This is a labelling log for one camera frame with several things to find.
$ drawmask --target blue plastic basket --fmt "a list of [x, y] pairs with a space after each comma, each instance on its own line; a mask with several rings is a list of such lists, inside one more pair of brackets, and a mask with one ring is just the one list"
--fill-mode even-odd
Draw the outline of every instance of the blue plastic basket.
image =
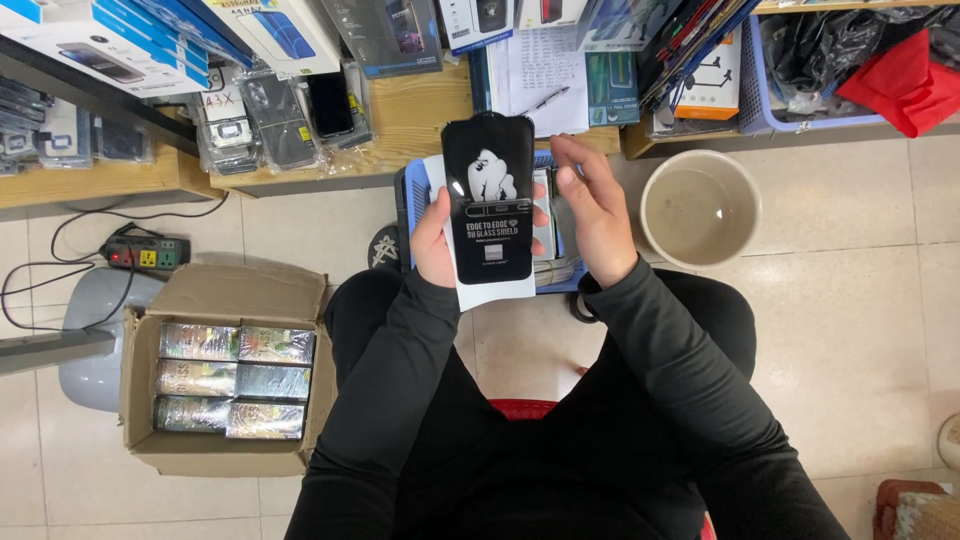
[[760, 135], [774, 132], [799, 132], [823, 128], [842, 128], [881, 124], [886, 122], [879, 114], [829, 118], [807, 122], [780, 122], [770, 110], [767, 90], [767, 70], [763, 64], [763, 46], [760, 41], [760, 20], [750, 15], [743, 32], [740, 69], [740, 134]]
[[[538, 150], [534, 154], [534, 168], [553, 167], [557, 163], [553, 161], [553, 156], [549, 150]], [[426, 176], [426, 167], [423, 166], [423, 160], [413, 160], [407, 165], [403, 172], [403, 187], [406, 193], [406, 216], [407, 231], [412, 233], [420, 221], [420, 217], [426, 211], [430, 204], [430, 179]], [[558, 252], [562, 255], [564, 245], [557, 237]], [[411, 268], [417, 264], [414, 256], [410, 254]], [[573, 292], [577, 290], [577, 283], [580, 278], [586, 274], [587, 268], [582, 260], [578, 260], [573, 266], [573, 276], [565, 282], [553, 283], [537, 287], [537, 294], [550, 294], [556, 292]]]

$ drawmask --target black cable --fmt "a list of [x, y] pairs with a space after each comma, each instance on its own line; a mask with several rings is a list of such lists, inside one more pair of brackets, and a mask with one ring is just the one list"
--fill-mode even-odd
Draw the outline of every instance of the black cable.
[[[57, 236], [60, 235], [60, 232], [63, 231], [63, 229], [64, 229], [67, 225], [73, 223], [74, 221], [77, 221], [78, 219], [80, 219], [80, 218], [82, 218], [82, 217], [84, 217], [84, 216], [88, 216], [88, 215], [91, 215], [91, 214], [99, 213], [99, 214], [115, 215], [115, 216], [118, 216], [118, 217], [122, 217], [122, 218], [124, 218], [124, 219], [130, 219], [130, 220], [133, 220], [133, 221], [142, 221], [142, 220], [155, 219], [155, 218], [158, 218], [158, 217], [166, 217], [166, 216], [170, 216], [170, 217], [184, 217], [184, 218], [204, 217], [204, 216], [210, 215], [211, 213], [213, 213], [213, 212], [217, 211], [218, 209], [220, 209], [220, 207], [222, 207], [222, 206], [224, 205], [224, 203], [226, 203], [226, 202], [227, 202], [227, 195], [225, 195], [224, 198], [221, 199], [220, 202], [217, 203], [212, 209], [209, 209], [209, 210], [207, 210], [207, 211], [204, 211], [204, 212], [201, 212], [201, 213], [198, 213], [198, 214], [192, 214], [192, 215], [190, 215], [190, 214], [176, 213], [176, 212], [161, 212], [161, 213], [156, 213], [156, 214], [153, 214], [153, 215], [135, 216], [135, 215], [127, 215], [127, 214], [125, 214], [125, 213], [121, 213], [121, 212], [118, 212], [118, 211], [113, 211], [113, 210], [111, 210], [111, 208], [113, 208], [113, 207], [106, 207], [106, 208], [104, 208], [104, 209], [96, 209], [96, 210], [85, 210], [85, 211], [83, 211], [83, 212], [81, 212], [81, 213], [79, 213], [79, 214], [71, 217], [70, 219], [64, 221], [63, 223], [61, 223], [60, 226], [57, 227], [57, 229], [54, 231], [53, 238], [51, 238], [51, 240], [50, 240], [50, 255], [51, 255], [53, 258], [55, 258], [57, 261], [27, 262], [27, 263], [25, 263], [25, 264], [21, 264], [21, 265], [15, 267], [15, 268], [13, 268], [13, 270], [11, 270], [11, 271], [7, 274], [7, 277], [6, 277], [6, 278], [4, 279], [4, 281], [3, 281], [3, 287], [0, 288], [0, 310], [3, 311], [3, 316], [7, 319], [7, 321], [10, 322], [10, 324], [12, 324], [12, 325], [14, 325], [15, 327], [17, 327], [17, 328], [19, 328], [19, 329], [22, 329], [22, 330], [44, 330], [44, 331], [66, 331], [66, 330], [67, 330], [67, 329], [55, 329], [55, 328], [47, 328], [47, 327], [34, 327], [34, 326], [21, 325], [20, 323], [14, 321], [14, 320], [12, 319], [12, 317], [10, 317], [10, 314], [9, 314], [8, 311], [7, 311], [7, 296], [12, 295], [12, 294], [16, 294], [16, 293], [26, 292], [26, 291], [28, 291], [28, 290], [32, 290], [32, 289], [35, 289], [35, 288], [37, 288], [37, 287], [43, 286], [43, 285], [45, 285], [45, 284], [47, 284], [47, 283], [57, 282], [57, 281], [59, 281], [59, 280], [63, 280], [63, 279], [69, 278], [70, 276], [74, 276], [74, 275], [76, 275], [76, 274], [80, 274], [81, 272], [86, 272], [86, 271], [88, 271], [88, 270], [92, 270], [93, 268], [96, 267], [96, 262], [94, 262], [94, 261], [92, 261], [92, 260], [89, 260], [89, 259], [90, 259], [90, 258], [93, 258], [93, 257], [95, 257], [95, 256], [97, 256], [97, 255], [99, 255], [100, 252], [94, 252], [94, 253], [91, 253], [91, 254], [89, 254], [89, 255], [85, 255], [85, 256], [83, 256], [83, 257], [80, 257], [80, 258], [61, 258], [60, 256], [57, 255], [57, 250], [56, 250], [56, 246], [57, 246]], [[52, 280], [47, 280], [46, 282], [43, 282], [43, 283], [37, 283], [36, 285], [30, 285], [29, 287], [24, 287], [24, 288], [22, 288], [22, 289], [17, 289], [17, 290], [14, 290], [14, 291], [8, 291], [8, 290], [7, 290], [7, 286], [10, 284], [10, 280], [11, 280], [11, 278], [13, 277], [13, 274], [14, 274], [17, 270], [19, 270], [19, 269], [21, 269], [21, 268], [27, 268], [27, 267], [30, 267], [30, 266], [75, 266], [75, 265], [78, 265], [78, 264], [82, 265], [83, 268], [80, 268], [79, 270], [74, 270], [73, 272], [69, 272], [69, 273], [67, 273], [67, 274], [63, 274], [62, 276], [58, 276], [58, 277], [56, 277], [56, 278], [53, 278]], [[107, 315], [106, 317], [104, 317], [103, 319], [101, 319], [101, 320], [99, 320], [99, 321], [97, 321], [97, 322], [95, 322], [95, 323], [88, 324], [88, 325], [83, 326], [83, 327], [81, 327], [81, 328], [79, 328], [79, 329], [69, 329], [69, 330], [87, 330], [87, 329], [93, 328], [93, 327], [95, 327], [95, 326], [102, 325], [102, 324], [106, 323], [107, 321], [109, 321], [110, 317], [112, 317], [114, 314], [116, 314], [116, 312], [117, 312], [117, 311], [120, 309], [120, 307], [123, 305], [124, 301], [127, 300], [127, 295], [130, 294], [130, 289], [131, 289], [131, 286], [133, 285], [133, 274], [134, 274], [134, 273], [135, 273], [135, 272], [134, 272], [133, 266], [131, 265], [131, 267], [130, 267], [130, 278], [127, 279], [127, 287], [124, 289], [123, 295], [120, 297], [120, 300], [116, 303], [116, 306], [113, 307], [113, 310], [109, 313], [109, 315]]]

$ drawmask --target hand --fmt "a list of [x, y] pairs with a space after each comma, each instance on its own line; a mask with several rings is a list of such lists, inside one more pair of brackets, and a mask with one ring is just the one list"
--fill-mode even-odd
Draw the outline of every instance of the hand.
[[607, 157], [572, 135], [551, 136], [550, 153], [561, 167], [557, 187], [573, 210], [580, 255], [601, 287], [614, 286], [639, 260], [623, 187], [613, 178]]
[[[534, 199], [546, 195], [546, 188], [534, 184]], [[435, 285], [447, 288], [457, 286], [453, 277], [453, 261], [450, 259], [450, 250], [446, 247], [444, 223], [450, 217], [450, 194], [446, 186], [437, 192], [437, 200], [430, 204], [410, 235], [410, 252], [420, 275]], [[550, 223], [543, 210], [534, 207], [534, 227], [543, 227]], [[530, 248], [534, 255], [543, 255], [545, 248], [540, 241], [534, 238]]]

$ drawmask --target left hand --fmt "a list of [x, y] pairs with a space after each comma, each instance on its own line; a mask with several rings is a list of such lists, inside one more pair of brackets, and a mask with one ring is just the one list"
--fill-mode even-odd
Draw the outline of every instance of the left hand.
[[[534, 183], [534, 199], [546, 195], [546, 188]], [[450, 217], [450, 194], [446, 186], [437, 192], [437, 200], [427, 207], [423, 217], [410, 235], [410, 251], [420, 275], [435, 285], [455, 288], [457, 281], [453, 277], [453, 260], [450, 259], [450, 250], [446, 247], [444, 223]], [[534, 206], [534, 227], [543, 227], [550, 223], [543, 210]], [[543, 255], [546, 248], [534, 238], [530, 252], [534, 255]]]

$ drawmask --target power strip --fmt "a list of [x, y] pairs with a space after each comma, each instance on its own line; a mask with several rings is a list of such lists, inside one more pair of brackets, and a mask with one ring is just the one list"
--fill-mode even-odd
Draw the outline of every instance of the power strip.
[[190, 240], [115, 234], [101, 246], [100, 255], [112, 268], [173, 272], [190, 262]]

